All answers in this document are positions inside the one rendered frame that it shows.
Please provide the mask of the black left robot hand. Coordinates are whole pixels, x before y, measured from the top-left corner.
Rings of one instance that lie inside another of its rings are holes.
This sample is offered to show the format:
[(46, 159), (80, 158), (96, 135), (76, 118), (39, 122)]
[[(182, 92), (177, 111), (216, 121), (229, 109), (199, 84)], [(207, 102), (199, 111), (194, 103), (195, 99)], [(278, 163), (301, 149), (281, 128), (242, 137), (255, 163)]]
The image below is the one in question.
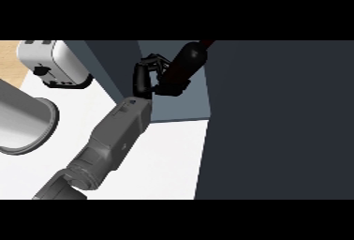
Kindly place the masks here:
[(160, 85), (163, 74), (167, 71), (170, 61), (152, 53), (135, 66), (133, 95), (139, 98), (152, 99), (152, 95), (179, 97), (185, 89), (167, 89)]

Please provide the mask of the dark wine bottle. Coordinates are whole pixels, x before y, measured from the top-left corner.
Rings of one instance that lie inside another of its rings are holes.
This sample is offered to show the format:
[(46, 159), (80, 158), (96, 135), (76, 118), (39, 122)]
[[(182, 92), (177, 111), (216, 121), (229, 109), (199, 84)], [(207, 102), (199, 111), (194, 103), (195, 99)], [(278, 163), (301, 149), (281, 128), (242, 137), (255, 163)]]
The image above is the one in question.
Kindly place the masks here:
[(185, 45), (160, 80), (160, 85), (164, 88), (174, 90), (186, 88), (189, 78), (207, 63), (208, 48), (213, 43), (213, 40), (199, 40)]

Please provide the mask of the dark grey cabinet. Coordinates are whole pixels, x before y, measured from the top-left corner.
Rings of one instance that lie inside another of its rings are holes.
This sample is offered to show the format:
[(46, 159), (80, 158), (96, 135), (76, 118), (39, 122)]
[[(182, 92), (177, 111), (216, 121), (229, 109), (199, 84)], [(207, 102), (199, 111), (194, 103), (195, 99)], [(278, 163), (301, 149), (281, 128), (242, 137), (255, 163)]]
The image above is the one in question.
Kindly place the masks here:
[(211, 117), (202, 42), (70, 40), (67, 45), (115, 101), (152, 100), (155, 123)]

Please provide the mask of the dark grey cabinet door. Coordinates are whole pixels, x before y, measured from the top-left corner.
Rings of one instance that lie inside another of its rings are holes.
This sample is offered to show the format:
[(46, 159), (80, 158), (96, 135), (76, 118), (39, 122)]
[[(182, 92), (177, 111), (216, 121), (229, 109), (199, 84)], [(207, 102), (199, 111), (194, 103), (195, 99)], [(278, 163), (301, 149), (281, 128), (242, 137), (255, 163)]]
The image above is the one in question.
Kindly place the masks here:
[(199, 199), (354, 199), (354, 41), (216, 41)]

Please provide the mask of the white toaster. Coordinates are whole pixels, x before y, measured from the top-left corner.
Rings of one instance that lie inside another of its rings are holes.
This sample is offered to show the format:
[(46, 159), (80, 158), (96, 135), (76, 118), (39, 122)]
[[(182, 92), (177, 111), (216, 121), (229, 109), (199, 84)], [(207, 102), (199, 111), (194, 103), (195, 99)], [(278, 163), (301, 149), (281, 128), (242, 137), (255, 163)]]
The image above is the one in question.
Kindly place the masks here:
[(17, 57), (48, 87), (84, 89), (90, 85), (93, 75), (62, 40), (21, 40)]

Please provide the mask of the grey metal pot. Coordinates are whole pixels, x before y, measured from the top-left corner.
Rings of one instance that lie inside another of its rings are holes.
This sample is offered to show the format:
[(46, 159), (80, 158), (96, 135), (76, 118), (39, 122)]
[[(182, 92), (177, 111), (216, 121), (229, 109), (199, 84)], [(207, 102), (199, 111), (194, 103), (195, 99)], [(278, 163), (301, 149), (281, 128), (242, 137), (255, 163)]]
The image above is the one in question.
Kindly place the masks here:
[(50, 139), (58, 120), (55, 103), (0, 79), (0, 152), (18, 156), (36, 150)]

